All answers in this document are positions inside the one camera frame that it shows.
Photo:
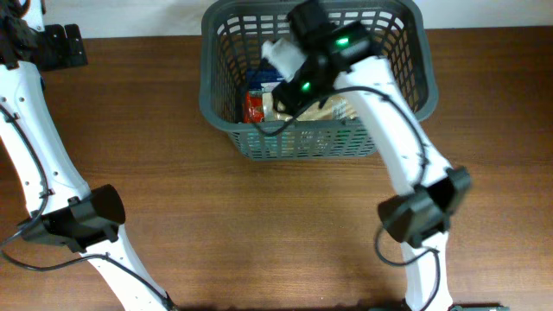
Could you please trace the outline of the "clear bag of grains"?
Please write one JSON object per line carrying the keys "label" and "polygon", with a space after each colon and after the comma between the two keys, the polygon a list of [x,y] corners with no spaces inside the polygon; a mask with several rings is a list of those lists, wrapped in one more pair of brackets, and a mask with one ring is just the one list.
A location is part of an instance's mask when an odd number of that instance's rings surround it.
{"label": "clear bag of grains", "polygon": [[[273,108],[273,97],[270,93],[264,93],[263,100],[263,112],[265,122],[275,121],[288,121],[292,118],[292,115],[278,112]],[[320,109],[319,103],[312,104],[297,120],[301,122],[307,121],[320,121],[320,120],[342,120],[342,119],[354,119],[358,116],[352,105],[348,101],[340,96],[335,95],[327,100],[324,106]]]}

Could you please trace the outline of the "blue pasta box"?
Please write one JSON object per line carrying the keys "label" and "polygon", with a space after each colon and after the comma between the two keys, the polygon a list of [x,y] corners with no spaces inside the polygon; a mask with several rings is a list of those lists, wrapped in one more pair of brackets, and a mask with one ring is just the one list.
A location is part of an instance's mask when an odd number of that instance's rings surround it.
{"label": "blue pasta box", "polygon": [[270,92],[283,76],[276,69],[248,70],[245,80],[249,91]]}

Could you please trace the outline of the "orange spaghetti packet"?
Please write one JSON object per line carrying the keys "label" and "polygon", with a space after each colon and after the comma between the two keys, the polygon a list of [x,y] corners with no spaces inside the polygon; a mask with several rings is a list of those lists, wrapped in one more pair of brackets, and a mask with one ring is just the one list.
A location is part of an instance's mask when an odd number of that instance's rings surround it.
{"label": "orange spaghetti packet", "polygon": [[263,94],[260,91],[247,91],[244,99],[244,123],[264,121]]}

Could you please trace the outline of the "grey plastic shopping basket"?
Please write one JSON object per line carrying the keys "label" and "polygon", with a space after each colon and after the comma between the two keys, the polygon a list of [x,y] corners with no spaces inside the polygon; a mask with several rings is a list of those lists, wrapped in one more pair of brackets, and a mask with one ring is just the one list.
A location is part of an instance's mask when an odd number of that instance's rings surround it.
{"label": "grey plastic shopping basket", "polygon": [[[365,129],[354,120],[296,122],[279,136],[277,156],[253,158],[243,122],[245,80],[261,60],[265,41],[289,39],[286,15],[295,1],[223,0],[212,4],[201,22],[200,110],[213,127],[224,131],[245,157],[254,161],[364,157],[375,152],[371,138],[354,153],[335,147],[339,130]],[[359,21],[371,32],[378,54],[388,57],[405,100],[416,118],[424,120],[439,98],[423,16],[411,0],[333,0],[323,2],[331,22]]]}

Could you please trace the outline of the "green lid glass jar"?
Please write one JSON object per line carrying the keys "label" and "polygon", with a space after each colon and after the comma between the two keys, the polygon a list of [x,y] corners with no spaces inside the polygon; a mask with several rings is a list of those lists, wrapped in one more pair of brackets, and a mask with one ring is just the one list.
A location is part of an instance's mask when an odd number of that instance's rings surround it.
{"label": "green lid glass jar", "polygon": [[367,132],[363,129],[339,130],[334,147],[340,153],[354,153],[363,146],[366,138]]}

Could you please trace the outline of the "light green packet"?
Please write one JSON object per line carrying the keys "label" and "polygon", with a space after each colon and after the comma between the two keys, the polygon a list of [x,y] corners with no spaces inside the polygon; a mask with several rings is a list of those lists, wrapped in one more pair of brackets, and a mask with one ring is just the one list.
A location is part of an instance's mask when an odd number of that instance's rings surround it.
{"label": "light green packet", "polygon": [[276,137],[249,133],[246,138],[253,158],[271,158],[277,156],[278,141]]}

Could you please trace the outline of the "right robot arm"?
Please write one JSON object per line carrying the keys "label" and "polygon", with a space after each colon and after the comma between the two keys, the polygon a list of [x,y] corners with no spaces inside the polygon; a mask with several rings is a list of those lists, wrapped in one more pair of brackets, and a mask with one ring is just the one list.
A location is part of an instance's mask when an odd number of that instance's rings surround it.
{"label": "right robot arm", "polygon": [[378,205],[381,225],[400,244],[410,310],[449,310],[445,249],[451,218],[471,186],[463,167],[440,154],[406,103],[391,63],[373,48],[361,22],[332,23],[317,1],[287,15],[292,41],[267,41],[262,56],[282,76],[273,90],[276,111],[299,117],[311,105],[343,96],[383,158],[395,196]]}

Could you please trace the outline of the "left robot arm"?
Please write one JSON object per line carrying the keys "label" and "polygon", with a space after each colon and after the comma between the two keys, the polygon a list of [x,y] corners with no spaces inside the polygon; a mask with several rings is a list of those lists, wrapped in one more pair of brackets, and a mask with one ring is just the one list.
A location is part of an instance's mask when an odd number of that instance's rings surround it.
{"label": "left robot arm", "polygon": [[67,247],[88,262],[127,310],[174,310],[132,248],[123,202],[110,184],[91,189],[60,139],[42,73],[87,63],[79,27],[47,25],[42,1],[1,3],[1,140],[22,184],[28,217],[2,241]]}

